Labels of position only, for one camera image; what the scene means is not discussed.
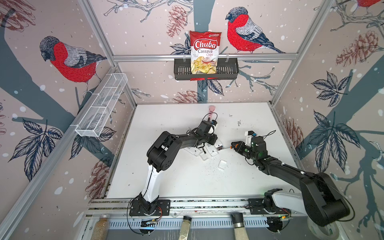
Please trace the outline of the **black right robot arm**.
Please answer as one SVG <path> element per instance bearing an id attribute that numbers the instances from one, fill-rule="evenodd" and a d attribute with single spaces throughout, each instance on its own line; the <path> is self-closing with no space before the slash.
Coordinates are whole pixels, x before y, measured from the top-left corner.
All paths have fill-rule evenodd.
<path id="1" fill-rule="evenodd" d="M 301 171 L 268 154 L 263 137 L 252 137 L 251 142 L 232 142 L 231 148 L 266 175 L 279 178 L 302 193 L 304 212 L 318 226 L 326 226 L 351 213 L 344 196 L 336 189 L 329 175 Z"/>

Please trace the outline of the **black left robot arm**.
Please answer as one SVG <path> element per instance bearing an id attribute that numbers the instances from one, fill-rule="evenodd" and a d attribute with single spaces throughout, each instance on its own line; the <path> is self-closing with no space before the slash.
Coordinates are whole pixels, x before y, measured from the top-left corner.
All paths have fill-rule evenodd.
<path id="1" fill-rule="evenodd" d="M 151 214 L 157 207 L 162 175 L 174 162 L 179 150 L 184 148 L 204 148 L 213 146 L 218 137 L 215 134 L 216 120 L 201 121 L 200 125 L 183 135 L 164 131 L 147 152 L 148 177 L 144 189 L 138 196 L 140 206 Z"/>

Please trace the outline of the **white remote control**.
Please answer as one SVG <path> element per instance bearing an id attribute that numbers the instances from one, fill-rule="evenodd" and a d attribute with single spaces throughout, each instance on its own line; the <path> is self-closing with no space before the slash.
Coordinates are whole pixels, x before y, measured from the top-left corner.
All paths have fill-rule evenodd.
<path id="1" fill-rule="evenodd" d="M 217 151 L 221 151 L 224 148 L 222 142 L 219 139 L 217 139 L 215 142 L 215 148 Z"/>
<path id="2" fill-rule="evenodd" d="M 212 158 L 218 155 L 218 151 L 215 146 L 207 146 L 206 149 Z"/>

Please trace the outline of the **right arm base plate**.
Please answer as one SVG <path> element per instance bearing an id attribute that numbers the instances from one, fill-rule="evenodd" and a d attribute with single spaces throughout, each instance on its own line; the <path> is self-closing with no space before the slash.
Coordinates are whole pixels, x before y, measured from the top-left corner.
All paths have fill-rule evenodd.
<path id="1" fill-rule="evenodd" d="M 291 211 L 276 206 L 271 198 L 264 199 L 248 199 L 248 204 L 245 206 L 250 210 L 251 215 L 290 215 Z"/>

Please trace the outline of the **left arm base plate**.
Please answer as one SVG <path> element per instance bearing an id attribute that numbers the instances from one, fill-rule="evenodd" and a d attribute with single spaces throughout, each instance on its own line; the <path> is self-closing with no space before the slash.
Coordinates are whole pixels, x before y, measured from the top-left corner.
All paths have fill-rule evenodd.
<path id="1" fill-rule="evenodd" d="M 144 199 L 134 199 L 128 207 L 130 217 L 160 217 L 170 214 L 170 200 L 155 200 L 153 203 L 148 203 Z"/>

